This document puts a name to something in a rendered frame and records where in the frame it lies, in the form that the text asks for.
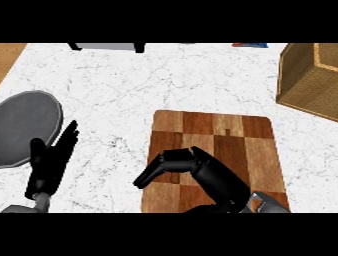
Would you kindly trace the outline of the red and blue flat object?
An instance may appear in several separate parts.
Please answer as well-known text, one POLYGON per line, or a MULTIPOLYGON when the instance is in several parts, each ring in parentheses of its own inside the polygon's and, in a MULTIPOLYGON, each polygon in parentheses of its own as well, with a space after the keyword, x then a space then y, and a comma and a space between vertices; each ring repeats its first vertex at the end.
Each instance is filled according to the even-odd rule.
POLYGON ((269 48, 267 43, 233 43, 233 47, 269 48))

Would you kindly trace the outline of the checkered wooden cutting board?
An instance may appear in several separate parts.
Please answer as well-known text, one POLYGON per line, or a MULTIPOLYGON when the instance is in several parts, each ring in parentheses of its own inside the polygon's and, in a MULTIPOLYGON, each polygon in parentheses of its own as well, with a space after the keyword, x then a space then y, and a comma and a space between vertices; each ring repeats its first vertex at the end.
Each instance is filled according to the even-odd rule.
MULTIPOLYGON (((159 110, 153 114, 149 161, 165 150, 199 147, 248 184, 289 210, 270 119, 258 116, 159 110)), ((142 189, 145 213, 187 213, 214 204, 189 172, 165 172, 142 189)))

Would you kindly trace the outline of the grey round pan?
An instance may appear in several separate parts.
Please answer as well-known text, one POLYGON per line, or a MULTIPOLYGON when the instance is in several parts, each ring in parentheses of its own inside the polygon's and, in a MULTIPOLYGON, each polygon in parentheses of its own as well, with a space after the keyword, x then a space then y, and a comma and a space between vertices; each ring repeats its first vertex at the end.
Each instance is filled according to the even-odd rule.
POLYGON ((62 124, 62 105, 50 93, 25 91, 0 103, 0 169, 29 161, 34 138, 53 144, 62 124))

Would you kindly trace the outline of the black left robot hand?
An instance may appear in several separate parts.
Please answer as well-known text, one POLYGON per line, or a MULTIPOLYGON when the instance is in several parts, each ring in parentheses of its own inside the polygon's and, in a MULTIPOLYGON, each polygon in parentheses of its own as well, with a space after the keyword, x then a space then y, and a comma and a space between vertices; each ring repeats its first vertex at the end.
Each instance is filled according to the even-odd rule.
POLYGON ((54 146, 47 146, 40 138, 31 140, 29 163, 32 173, 25 191, 25 197, 31 200, 37 199, 40 193, 46 193, 51 196, 57 191, 66 165, 78 142, 80 131, 77 128, 78 123, 77 121, 72 121, 54 146))

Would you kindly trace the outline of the brown wicker basket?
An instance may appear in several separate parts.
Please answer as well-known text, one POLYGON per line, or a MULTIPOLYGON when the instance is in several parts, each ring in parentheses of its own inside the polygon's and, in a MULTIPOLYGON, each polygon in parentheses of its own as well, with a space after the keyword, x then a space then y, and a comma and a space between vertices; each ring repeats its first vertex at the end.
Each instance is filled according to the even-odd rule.
POLYGON ((276 103, 338 122, 338 43, 289 43, 276 103))

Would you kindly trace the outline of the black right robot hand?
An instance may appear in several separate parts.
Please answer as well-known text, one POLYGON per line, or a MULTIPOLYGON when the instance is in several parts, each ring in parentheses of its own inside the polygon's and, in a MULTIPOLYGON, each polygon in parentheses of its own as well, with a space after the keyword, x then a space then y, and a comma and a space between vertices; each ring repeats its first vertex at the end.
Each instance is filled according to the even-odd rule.
POLYGON ((189 172, 214 200, 214 204, 199 205, 187 213, 239 213, 245 209, 251 197, 249 186, 199 147, 165 150, 158 154, 136 178, 134 186, 143 189, 165 172, 189 172))

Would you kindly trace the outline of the grey appliance with black legs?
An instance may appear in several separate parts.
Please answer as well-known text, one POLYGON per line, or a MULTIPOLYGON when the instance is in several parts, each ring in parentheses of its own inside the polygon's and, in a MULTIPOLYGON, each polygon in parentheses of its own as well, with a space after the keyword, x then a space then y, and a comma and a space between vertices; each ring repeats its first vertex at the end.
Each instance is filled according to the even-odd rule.
POLYGON ((136 53, 145 52, 145 43, 71 43, 72 50, 81 51, 83 49, 108 49, 108 50, 127 50, 136 53))

